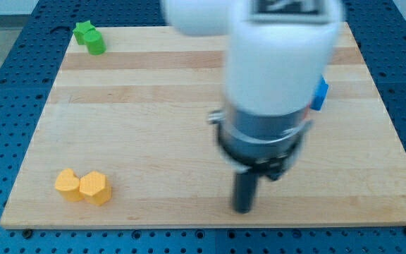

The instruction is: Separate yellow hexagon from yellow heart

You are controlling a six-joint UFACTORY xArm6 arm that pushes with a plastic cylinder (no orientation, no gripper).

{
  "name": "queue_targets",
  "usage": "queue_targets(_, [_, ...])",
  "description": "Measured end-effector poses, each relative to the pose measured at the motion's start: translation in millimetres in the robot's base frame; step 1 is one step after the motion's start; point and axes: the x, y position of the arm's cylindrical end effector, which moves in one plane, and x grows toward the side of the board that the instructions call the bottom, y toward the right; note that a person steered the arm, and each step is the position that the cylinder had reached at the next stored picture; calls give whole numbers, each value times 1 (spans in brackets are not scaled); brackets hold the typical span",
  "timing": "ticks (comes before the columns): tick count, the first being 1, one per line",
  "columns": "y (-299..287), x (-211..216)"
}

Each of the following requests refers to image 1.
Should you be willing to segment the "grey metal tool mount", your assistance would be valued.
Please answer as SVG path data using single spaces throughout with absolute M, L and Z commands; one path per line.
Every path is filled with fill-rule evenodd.
M 306 132 L 312 127 L 308 107 L 288 114 L 259 115 L 230 103 L 213 111 L 208 122 L 216 126 L 221 156 L 235 172 L 279 179 L 300 156 Z

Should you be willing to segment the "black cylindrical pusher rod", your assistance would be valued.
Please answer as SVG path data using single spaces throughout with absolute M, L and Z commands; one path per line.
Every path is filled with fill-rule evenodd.
M 233 186 L 233 209 L 240 213 L 248 213 L 252 209 L 258 174 L 251 172 L 235 173 Z

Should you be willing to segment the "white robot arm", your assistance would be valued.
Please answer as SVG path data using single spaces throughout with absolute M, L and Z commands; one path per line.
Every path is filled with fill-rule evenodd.
M 223 106 L 209 115 L 235 168 L 233 208 L 252 208 L 257 182 L 300 155 L 308 112 L 344 20 L 340 1 L 163 0 L 166 23 L 195 37 L 226 35 Z

